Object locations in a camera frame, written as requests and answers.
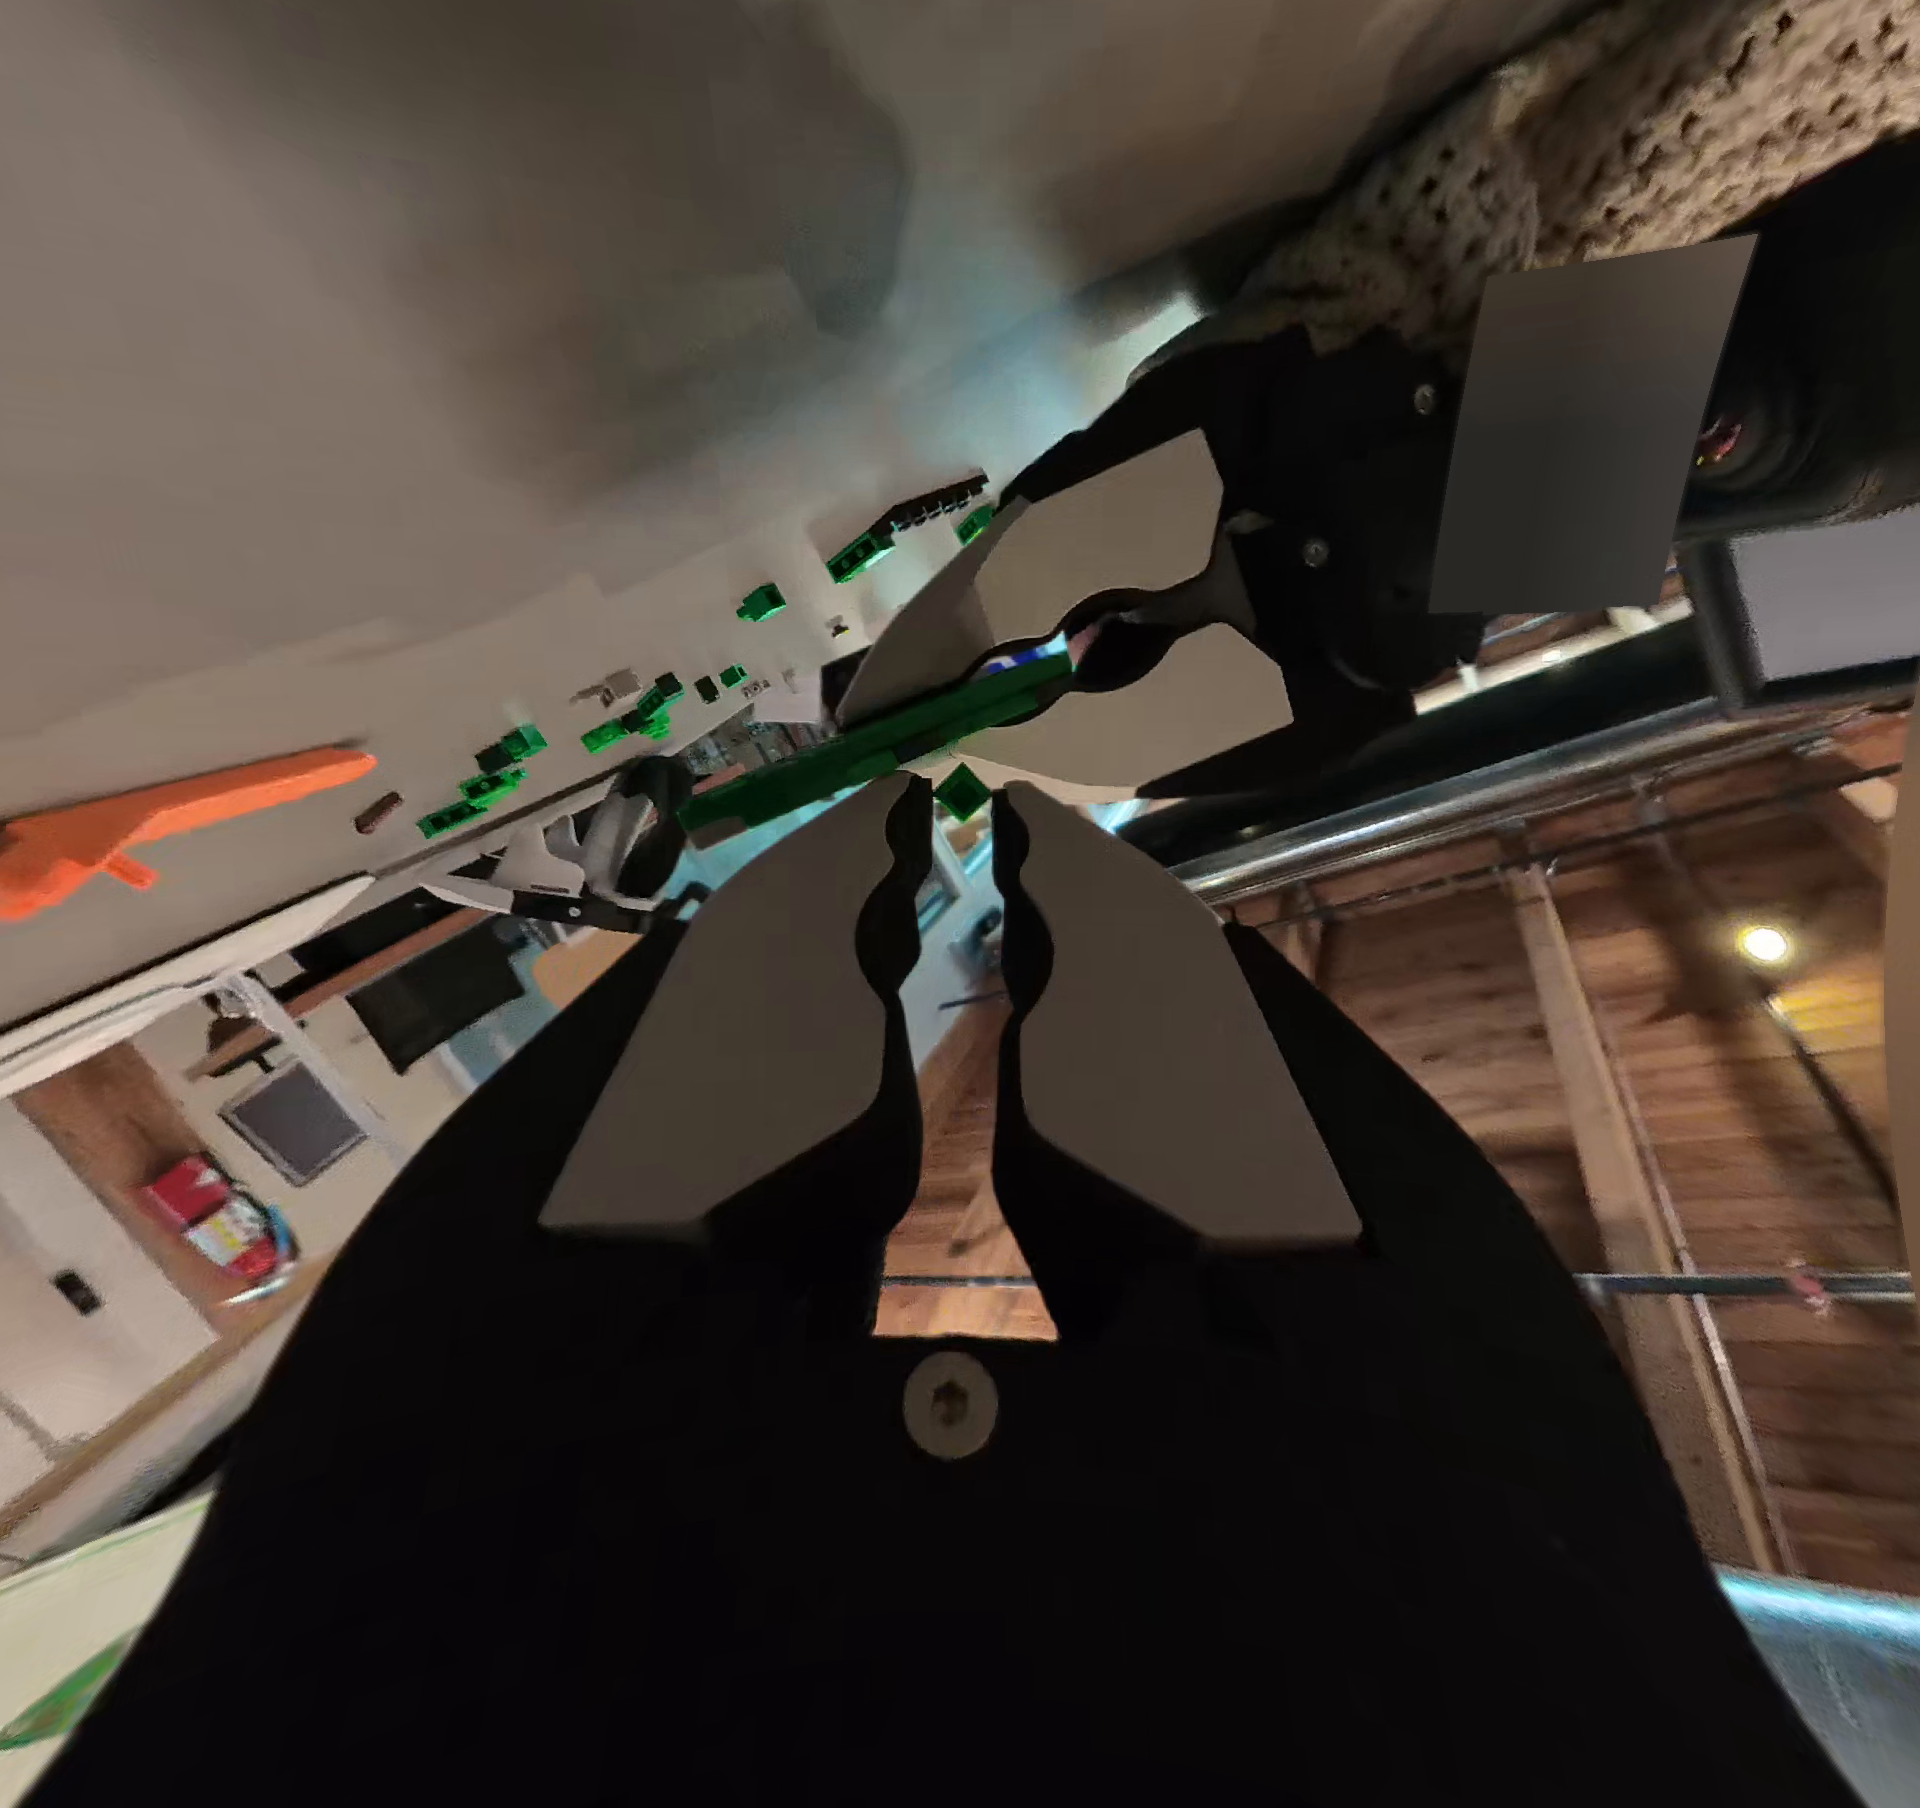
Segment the grey wall monitor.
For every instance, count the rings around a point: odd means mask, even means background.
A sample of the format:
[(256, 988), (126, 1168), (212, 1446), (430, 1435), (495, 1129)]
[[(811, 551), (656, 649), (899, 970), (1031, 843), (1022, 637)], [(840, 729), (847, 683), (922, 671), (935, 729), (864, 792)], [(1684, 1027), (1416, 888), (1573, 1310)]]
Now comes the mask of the grey wall monitor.
[(292, 1188), (309, 1188), (370, 1141), (367, 1129), (299, 1061), (274, 1066), (230, 1095), (218, 1117)]

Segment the red fire extinguisher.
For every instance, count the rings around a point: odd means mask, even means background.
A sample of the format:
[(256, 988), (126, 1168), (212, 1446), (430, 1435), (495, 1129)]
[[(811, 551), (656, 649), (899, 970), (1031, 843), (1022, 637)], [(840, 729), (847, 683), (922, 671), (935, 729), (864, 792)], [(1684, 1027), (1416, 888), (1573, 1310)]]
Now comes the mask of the red fire extinguisher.
[(136, 1199), (182, 1245), (224, 1282), (224, 1305), (283, 1287), (302, 1261), (287, 1219), (216, 1157), (194, 1152), (160, 1166)]

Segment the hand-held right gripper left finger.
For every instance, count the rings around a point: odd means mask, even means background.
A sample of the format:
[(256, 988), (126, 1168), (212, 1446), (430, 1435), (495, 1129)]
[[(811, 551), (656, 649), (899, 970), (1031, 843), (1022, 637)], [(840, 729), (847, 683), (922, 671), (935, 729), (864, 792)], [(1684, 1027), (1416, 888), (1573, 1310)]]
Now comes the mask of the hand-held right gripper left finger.
[(565, 1240), (766, 1284), (818, 1338), (876, 1326), (924, 1117), (901, 988), (930, 785), (887, 773), (704, 903), (541, 1208)]

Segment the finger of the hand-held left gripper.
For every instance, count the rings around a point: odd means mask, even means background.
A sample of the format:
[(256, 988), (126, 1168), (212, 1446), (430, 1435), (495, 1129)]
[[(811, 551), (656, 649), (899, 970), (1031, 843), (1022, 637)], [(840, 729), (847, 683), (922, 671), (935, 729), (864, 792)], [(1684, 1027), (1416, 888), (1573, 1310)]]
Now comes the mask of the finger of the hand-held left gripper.
[(851, 731), (947, 692), (1081, 610), (1174, 596), (1213, 566), (1222, 479), (1190, 429), (1043, 501), (1011, 501), (868, 649), (834, 722)]
[(962, 741), (960, 758), (993, 787), (1140, 792), (1291, 722), (1282, 671), (1237, 630), (1209, 626), (1125, 687), (1096, 692), (1073, 677), (1041, 714)]

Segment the silver ventilation duct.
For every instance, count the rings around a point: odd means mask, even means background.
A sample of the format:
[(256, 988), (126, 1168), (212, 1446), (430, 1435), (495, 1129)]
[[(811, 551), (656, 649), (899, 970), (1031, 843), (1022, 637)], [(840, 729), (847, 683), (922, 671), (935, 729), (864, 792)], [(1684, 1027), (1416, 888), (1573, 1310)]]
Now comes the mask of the silver ventilation duct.
[(1917, 1805), (1917, 1602), (1718, 1570), (1770, 1670), (1871, 1806)]

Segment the white black clamp tool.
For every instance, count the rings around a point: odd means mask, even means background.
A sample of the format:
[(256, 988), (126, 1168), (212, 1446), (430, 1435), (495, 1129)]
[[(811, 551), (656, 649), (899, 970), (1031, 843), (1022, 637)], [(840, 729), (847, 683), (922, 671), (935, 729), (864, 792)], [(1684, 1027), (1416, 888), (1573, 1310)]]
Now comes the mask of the white black clamp tool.
[(661, 903), (688, 845), (681, 808), (694, 776), (679, 757), (650, 757), (626, 766), (587, 817), (571, 855), (548, 856), (571, 875), (504, 875), (507, 913), (563, 927), (647, 936), (679, 904)]

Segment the orange brick separator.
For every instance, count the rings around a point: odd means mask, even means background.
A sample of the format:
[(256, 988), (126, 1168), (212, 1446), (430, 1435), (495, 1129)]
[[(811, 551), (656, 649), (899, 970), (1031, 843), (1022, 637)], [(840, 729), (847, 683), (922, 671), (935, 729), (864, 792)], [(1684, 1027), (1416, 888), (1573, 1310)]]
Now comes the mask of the orange brick separator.
[(2, 918), (27, 921), (58, 909), (101, 877), (148, 890), (156, 874), (131, 856), (136, 845), (347, 787), (374, 766), (376, 757), (363, 749), (319, 745), (14, 814), (2, 829)]

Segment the black hanging screen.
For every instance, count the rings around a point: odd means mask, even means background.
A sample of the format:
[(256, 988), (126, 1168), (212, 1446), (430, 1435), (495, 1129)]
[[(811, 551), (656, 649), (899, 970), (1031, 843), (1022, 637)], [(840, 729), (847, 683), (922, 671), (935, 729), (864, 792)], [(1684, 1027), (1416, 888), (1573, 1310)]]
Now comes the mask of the black hanging screen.
[(474, 927), (370, 980), (346, 1001), (388, 1069), (409, 1076), (523, 996), (508, 942), (491, 927)]

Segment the scattered green lego pieces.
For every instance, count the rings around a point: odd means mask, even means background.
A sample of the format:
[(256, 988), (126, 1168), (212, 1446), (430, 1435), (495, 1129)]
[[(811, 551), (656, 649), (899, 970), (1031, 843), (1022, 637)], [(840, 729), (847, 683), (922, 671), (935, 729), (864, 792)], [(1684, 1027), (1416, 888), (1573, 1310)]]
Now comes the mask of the scattered green lego pieces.
[[(898, 553), (899, 537), (904, 533), (894, 535), (881, 525), (885, 513), (878, 514), (860, 533), (851, 535), (842, 548), (834, 548), (823, 556), (823, 571), (826, 574), (834, 587), (849, 587), (868, 576), (881, 561)], [(955, 519), (955, 547), (968, 548), (973, 539), (977, 539), (977, 535), (991, 523), (993, 513), (996, 505), (986, 496), (967, 516), (945, 516)], [(607, 714), (599, 707), (589, 703), (589, 707), (599, 708), (601, 719), (578, 735), (582, 751), (585, 755), (598, 758), (631, 740), (671, 740), (675, 734), (675, 710), (688, 694), (691, 694), (702, 708), (716, 710), (726, 705), (731, 697), (739, 703), (741, 708), (748, 708), (773, 692), (771, 677), (755, 676), (744, 665), (726, 665), (721, 669), (711, 669), (709, 673), (695, 673), (691, 682), (686, 682), (672, 669), (661, 671), (661, 676), (655, 677), (647, 677), (638, 669), (633, 671), (642, 676), (643, 682), (655, 686), (631, 710), (620, 708), (613, 714)], [(438, 842), (480, 823), (483, 814), (491, 813), (524, 783), (526, 765), (548, 749), (549, 740), (536, 722), (520, 722), (507, 729), (497, 740), (487, 741), (485, 749), (477, 751), (474, 755), (474, 772), (457, 783), (454, 800), (417, 818), (414, 826), (421, 838), (425, 842)]]

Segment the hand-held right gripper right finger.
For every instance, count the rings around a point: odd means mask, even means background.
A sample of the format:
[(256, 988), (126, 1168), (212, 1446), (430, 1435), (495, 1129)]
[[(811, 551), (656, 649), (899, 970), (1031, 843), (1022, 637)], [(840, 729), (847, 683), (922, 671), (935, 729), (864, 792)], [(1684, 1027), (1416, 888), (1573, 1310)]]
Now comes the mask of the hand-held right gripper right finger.
[(1003, 903), (991, 1183), (1062, 1339), (1204, 1333), (1364, 1221), (1228, 933), (1055, 802), (993, 800)]

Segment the person's left forearm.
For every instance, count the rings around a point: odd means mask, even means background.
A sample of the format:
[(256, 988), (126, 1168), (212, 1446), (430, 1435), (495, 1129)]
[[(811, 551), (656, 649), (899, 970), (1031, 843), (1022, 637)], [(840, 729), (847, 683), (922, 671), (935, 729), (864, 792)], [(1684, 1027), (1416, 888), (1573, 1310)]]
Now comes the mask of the person's left forearm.
[(1684, 248), (1917, 124), (1917, 0), (1613, 0), (1494, 70), (1218, 314), (1462, 356), (1494, 278)]

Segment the metal ceiling pipe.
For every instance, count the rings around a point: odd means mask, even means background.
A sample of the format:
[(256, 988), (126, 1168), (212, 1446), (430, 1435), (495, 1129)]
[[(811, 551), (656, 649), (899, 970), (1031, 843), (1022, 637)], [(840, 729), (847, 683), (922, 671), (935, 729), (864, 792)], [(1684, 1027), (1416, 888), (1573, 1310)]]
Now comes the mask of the metal ceiling pipe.
[(1734, 765), (1743, 755), (1807, 740), (1853, 716), (1902, 710), (1911, 694), (1913, 683), (1900, 679), (1813, 692), (1745, 713), (1729, 713), (1702, 698), (1257, 835), (1177, 863), (1171, 875), (1202, 903), (1222, 907), (1278, 886), (1452, 845), (1536, 814), (1613, 800), (1644, 773)]

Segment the long green lego plate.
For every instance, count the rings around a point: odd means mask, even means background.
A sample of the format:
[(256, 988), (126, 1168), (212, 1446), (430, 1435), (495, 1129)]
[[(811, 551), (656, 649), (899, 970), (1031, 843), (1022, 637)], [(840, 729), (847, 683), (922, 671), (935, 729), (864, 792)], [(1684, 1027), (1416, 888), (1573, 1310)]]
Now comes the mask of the long green lego plate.
[(1073, 683), (1065, 649), (904, 705), (741, 779), (707, 787), (676, 811), (688, 838), (709, 842), (828, 802), (899, 769), (943, 760), (973, 738), (1041, 716)]

